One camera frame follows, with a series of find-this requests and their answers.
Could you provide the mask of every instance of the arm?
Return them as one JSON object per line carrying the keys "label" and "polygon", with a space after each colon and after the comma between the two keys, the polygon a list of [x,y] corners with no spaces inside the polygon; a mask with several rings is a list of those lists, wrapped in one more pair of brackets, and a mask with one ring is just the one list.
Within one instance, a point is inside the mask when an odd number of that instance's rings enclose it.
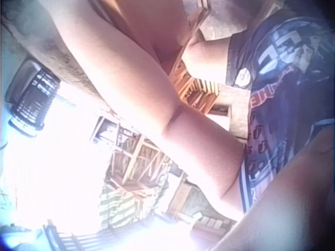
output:
{"label": "arm", "polygon": [[205,41],[199,30],[182,57],[191,76],[225,84],[229,42],[230,38]]}
{"label": "arm", "polygon": [[218,211],[239,220],[240,195],[225,195],[237,180],[243,145],[183,104],[161,67],[86,1],[64,2],[56,12],[54,1],[41,2],[105,101],[193,176]]}
{"label": "arm", "polygon": [[213,251],[310,250],[334,221],[334,129],[324,129]]}

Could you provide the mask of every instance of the skin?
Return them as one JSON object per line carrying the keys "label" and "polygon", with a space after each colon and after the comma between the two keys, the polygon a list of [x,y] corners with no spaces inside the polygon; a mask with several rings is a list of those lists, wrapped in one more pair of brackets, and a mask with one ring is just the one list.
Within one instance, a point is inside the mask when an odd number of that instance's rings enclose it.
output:
{"label": "skin", "polygon": [[[101,20],[87,2],[40,1],[106,102],[192,176],[218,212],[240,220],[237,176],[243,145],[181,103],[161,67]],[[183,60],[195,77],[224,83],[228,45],[229,39],[207,42],[198,35]],[[334,219],[333,168],[334,128],[330,127],[285,166],[250,212],[212,250],[310,248]]]}

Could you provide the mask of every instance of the person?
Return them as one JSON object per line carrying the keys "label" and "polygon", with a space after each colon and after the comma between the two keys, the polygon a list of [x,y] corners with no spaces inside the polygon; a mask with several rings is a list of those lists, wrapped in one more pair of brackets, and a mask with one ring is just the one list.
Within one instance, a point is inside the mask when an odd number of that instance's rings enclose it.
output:
{"label": "person", "polygon": [[303,250],[325,234],[333,219],[335,46],[318,13],[300,13],[292,0],[255,29],[214,41],[198,34],[188,45],[191,75],[250,90],[243,145],[181,102],[162,68],[87,1],[40,2],[105,101],[219,213],[240,221],[214,250]]}

